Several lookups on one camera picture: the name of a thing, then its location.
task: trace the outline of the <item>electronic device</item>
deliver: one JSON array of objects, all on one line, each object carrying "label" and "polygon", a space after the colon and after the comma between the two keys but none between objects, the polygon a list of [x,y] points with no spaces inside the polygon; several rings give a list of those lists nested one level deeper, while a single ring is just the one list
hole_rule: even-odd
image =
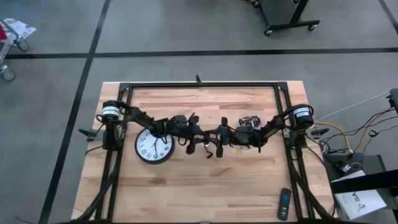
[{"label": "electronic device", "polygon": [[261,119],[258,116],[245,116],[239,119],[239,125],[242,127],[260,129]]},{"label": "electronic device", "polygon": [[292,191],[290,189],[282,189],[280,192],[279,208],[278,208],[278,219],[282,221],[287,220],[289,214],[289,205]]}]

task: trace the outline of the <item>metal stand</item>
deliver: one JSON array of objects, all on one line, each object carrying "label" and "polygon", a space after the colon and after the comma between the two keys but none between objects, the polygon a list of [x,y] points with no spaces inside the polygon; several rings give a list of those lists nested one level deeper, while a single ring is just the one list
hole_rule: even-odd
[{"label": "metal stand", "polygon": [[[308,0],[300,0],[295,9],[297,1],[292,2],[292,0],[259,0],[259,2],[261,15],[267,23],[267,29],[264,31],[266,36],[270,36],[275,30],[303,26],[307,26],[309,31],[313,31],[320,23],[319,20],[300,21]],[[291,15],[292,13],[293,16],[288,21],[286,15]]]}]

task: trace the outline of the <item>black cable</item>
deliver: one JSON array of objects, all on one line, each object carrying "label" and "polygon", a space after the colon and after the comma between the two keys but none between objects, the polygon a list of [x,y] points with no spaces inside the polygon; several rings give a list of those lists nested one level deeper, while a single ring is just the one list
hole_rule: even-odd
[{"label": "black cable", "polygon": [[181,143],[181,137],[178,137],[178,143],[180,144],[180,146],[184,146],[184,145],[186,145],[187,144],[187,139],[186,138],[184,138],[184,143]]},{"label": "black cable", "polygon": [[[361,130],[361,129],[363,129],[363,128],[373,127],[373,126],[378,125],[378,124],[380,124],[380,123],[382,123],[382,122],[388,121],[388,120],[390,120],[390,119],[395,119],[395,118],[398,118],[398,116],[393,116],[393,117],[391,117],[391,118],[382,119],[381,121],[379,121],[379,122],[377,122],[377,123],[374,123],[374,124],[372,124],[372,125],[361,126],[360,128],[354,129],[354,130],[352,130],[352,131],[347,131],[347,132],[345,132],[345,135],[346,135],[346,136],[354,136],[355,134],[357,134],[357,133],[359,132],[359,130]],[[332,135],[332,136],[330,136],[330,137],[327,137],[327,138],[325,138],[325,139],[322,139],[322,141],[323,141],[323,142],[328,142],[331,138],[336,137],[336,136],[343,136],[343,134],[341,134],[341,133],[339,133],[339,134],[334,134],[334,135]]]},{"label": "black cable", "polygon": [[101,130],[101,128],[104,126],[104,124],[101,124],[101,126],[97,129],[97,131],[95,132],[95,134],[97,135],[99,133],[99,131]]},{"label": "black cable", "polygon": [[95,149],[99,149],[99,148],[102,148],[102,147],[104,147],[104,145],[102,145],[102,146],[97,146],[97,147],[94,147],[94,148],[92,148],[92,149],[89,149],[89,150],[86,151],[86,154],[85,154],[85,155],[87,155],[89,152],[91,152],[91,151],[93,151],[93,150],[95,150]]},{"label": "black cable", "polygon": [[18,216],[14,216],[14,217],[15,217],[18,221],[20,221],[20,222],[24,222],[24,223],[28,223],[28,224],[35,224],[35,223],[33,223],[33,222],[20,219],[20,218],[18,218]]},{"label": "black cable", "polygon": [[383,130],[380,130],[380,131],[375,131],[375,130],[370,130],[369,132],[368,132],[368,135],[369,135],[369,141],[366,143],[366,145],[364,146],[364,148],[363,148],[363,152],[362,152],[362,158],[361,158],[361,163],[362,163],[362,161],[363,161],[363,156],[365,155],[365,152],[366,152],[366,148],[367,148],[367,146],[371,143],[371,141],[372,141],[372,139],[373,138],[375,138],[376,136],[378,136],[380,133],[382,133],[383,131],[389,131],[389,130],[391,130],[391,129],[393,129],[393,128],[398,128],[398,125],[395,125],[395,126],[392,126],[392,127],[390,127],[390,128],[387,128],[387,129],[383,129]]},{"label": "black cable", "polygon": [[[322,144],[320,144],[319,142],[316,142],[314,139],[310,138],[307,134],[305,134],[305,136],[306,136],[309,140],[311,140],[311,141],[315,142],[317,145],[319,145],[321,151],[324,151],[325,148],[323,147]],[[323,165],[324,168],[325,168],[326,176],[328,177],[328,181],[330,182],[329,175],[327,174],[328,169],[326,168],[325,162],[321,159],[320,156],[318,156],[317,153],[315,153],[315,152],[314,152],[311,148],[309,148],[308,146],[307,146],[307,149],[310,150],[314,155],[316,155],[316,157],[317,157],[317,158],[319,159],[319,161],[322,163],[322,165]],[[335,199],[335,196],[333,195],[333,193],[332,193],[332,197],[333,197],[333,212],[332,212],[331,215],[334,217],[334,216],[335,216],[335,213],[336,213],[336,206],[337,206],[337,204],[336,204],[336,199]]]},{"label": "black cable", "polygon": [[327,149],[325,149],[326,154],[330,155],[330,154],[334,154],[334,153],[345,153],[348,151],[347,148],[345,149],[332,149],[329,145],[329,143],[327,143],[326,141],[319,141],[320,144],[322,144],[323,147],[328,146]]}]

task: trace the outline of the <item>white cable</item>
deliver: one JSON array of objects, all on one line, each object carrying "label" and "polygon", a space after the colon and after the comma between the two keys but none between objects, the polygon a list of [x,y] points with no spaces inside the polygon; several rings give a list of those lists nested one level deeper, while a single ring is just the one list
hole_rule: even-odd
[{"label": "white cable", "polygon": [[330,113],[330,114],[328,114],[328,115],[326,115],[326,116],[323,116],[323,117],[321,117],[321,118],[318,118],[317,121],[320,121],[320,120],[325,119],[325,118],[327,118],[327,117],[329,117],[329,116],[331,116],[331,115],[334,115],[334,114],[337,114],[337,113],[339,113],[339,112],[342,112],[343,110],[347,110],[348,108],[352,108],[353,106],[360,105],[360,104],[365,103],[365,102],[367,102],[367,101],[369,101],[369,100],[373,100],[373,99],[375,99],[375,98],[377,98],[377,97],[384,96],[384,95],[387,95],[387,94],[389,94],[389,91],[388,91],[388,92],[385,92],[385,93],[382,93],[382,94],[380,94],[380,95],[371,97],[371,98],[369,98],[369,99],[367,99],[367,100],[361,101],[361,102],[359,102],[359,103],[355,103],[355,104],[353,104],[353,105],[350,105],[350,106],[347,106],[347,107],[345,107],[345,108],[342,108],[342,109],[340,109],[340,110],[338,110],[338,111],[335,111],[335,112]]}]

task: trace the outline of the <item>clock hand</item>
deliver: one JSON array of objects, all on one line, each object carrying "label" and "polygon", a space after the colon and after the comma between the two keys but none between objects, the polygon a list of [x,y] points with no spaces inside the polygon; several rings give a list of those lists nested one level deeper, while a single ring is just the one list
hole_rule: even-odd
[{"label": "clock hand", "polygon": [[157,142],[157,138],[156,138],[156,140],[155,140],[155,142],[154,142],[154,144],[152,145],[152,147],[155,147],[155,153],[156,153],[156,156],[157,156],[157,149],[156,149],[156,142]]}]

